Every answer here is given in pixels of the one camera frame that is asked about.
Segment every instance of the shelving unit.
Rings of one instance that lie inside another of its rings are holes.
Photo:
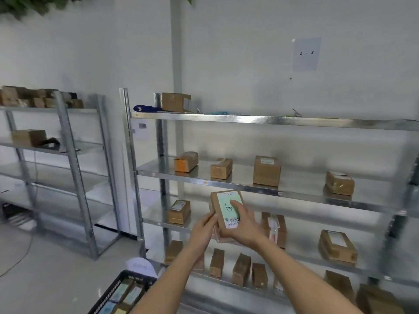
[[[246,163],[233,163],[233,172],[227,180],[211,179],[210,164],[207,159],[199,158],[198,166],[189,173],[175,172],[173,169],[173,158],[167,154],[167,120],[175,121],[208,121],[208,122],[229,122],[229,123],[248,123],[248,124],[270,124],[288,126],[318,126],[318,127],[337,127],[337,128],[362,128],[380,130],[404,130],[419,131],[418,121],[408,120],[364,120],[364,119],[330,119],[330,118],[290,118],[277,116],[237,116],[237,115],[206,115],[206,114],[181,114],[181,113],[138,113],[130,112],[128,93],[125,88],[120,88],[121,102],[126,110],[125,134],[127,141],[127,151],[129,156],[130,178],[133,185],[134,204],[138,211],[138,236],[142,239],[140,255],[145,257],[143,223],[162,227],[164,248],[170,244],[170,232],[176,231],[189,234],[194,223],[206,214],[208,209],[208,198],[194,200],[193,198],[181,198],[191,200],[191,216],[184,225],[170,224],[167,221],[166,211],[177,199],[170,196],[168,181],[186,182],[199,185],[214,186],[230,190],[240,190],[244,192],[270,195],[282,198],[303,200],[313,203],[322,203],[338,206],[337,209],[344,209],[346,212],[352,209],[372,211],[382,214],[390,223],[385,232],[379,234],[380,242],[377,242],[376,233],[362,232],[352,228],[340,227],[330,224],[328,220],[322,221],[321,218],[307,221],[287,216],[286,223],[288,229],[287,253],[296,260],[304,263],[320,265],[331,269],[337,269],[348,273],[355,273],[366,277],[369,282],[377,284],[380,280],[392,281],[394,283],[409,285],[419,288],[419,277],[411,277],[406,273],[416,273],[419,269],[417,263],[400,262],[395,263],[395,246],[398,238],[409,217],[419,218],[419,210],[416,200],[419,185],[419,158],[413,165],[410,180],[406,184],[397,184],[393,180],[384,180],[371,176],[352,174],[355,180],[355,192],[353,196],[342,196],[331,194],[325,188],[325,171],[315,171],[295,167],[281,167],[281,179],[278,188],[256,185],[252,182],[253,166]],[[160,106],[160,94],[155,94],[155,106]],[[136,167],[133,140],[131,135],[131,119],[153,119],[156,121],[157,137],[157,158],[149,163]],[[141,215],[141,204],[139,198],[137,177],[147,176],[158,178],[160,182],[160,202]],[[269,211],[263,207],[254,207],[256,211]],[[359,260],[355,267],[339,265],[331,261],[324,260],[318,251],[318,239],[322,229],[342,231],[348,234],[359,252]],[[211,240],[210,247],[217,245],[215,240]],[[237,244],[222,244],[220,249],[228,253],[238,249],[247,249]],[[211,261],[211,248],[206,252],[206,273]],[[230,260],[226,257],[226,262],[234,262],[238,253]],[[164,251],[161,256],[154,257],[154,261],[163,262]],[[275,295],[270,290],[260,291],[253,289],[249,282],[245,288],[232,285],[228,275],[231,269],[223,271],[222,280],[211,278],[205,274],[196,274],[207,280],[218,282],[221,285],[231,286],[239,290],[247,291],[252,294],[264,296],[269,299],[284,301],[283,295]]]
[[[0,165],[0,175],[25,182],[22,187],[0,193],[0,202],[11,203],[32,211],[25,220],[32,222],[31,232],[97,259],[119,238],[119,222],[116,209],[115,179],[110,161],[110,139],[104,101],[95,95],[96,109],[67,109],[59,91],[55,91],[57,108],[0,107],[10,131],[17,129],[14,112],[56,113],[60,119],[60,145],[24,147],[15,145],[10,137],[1,137],[0,146],[12,147],[18,162]],[[102,143],[75,141],[69,114],[97,115]],[[68,158],[70,168],[56,167],[26,161],[23,150],[43,152]],[[81,171],[78,157],[101,151],[104,154],[107,175]],[[86,193],[108,184],[112,203],[105,204],[86,197]],[[95,226],[108,214],[113,214],[117,232]]]

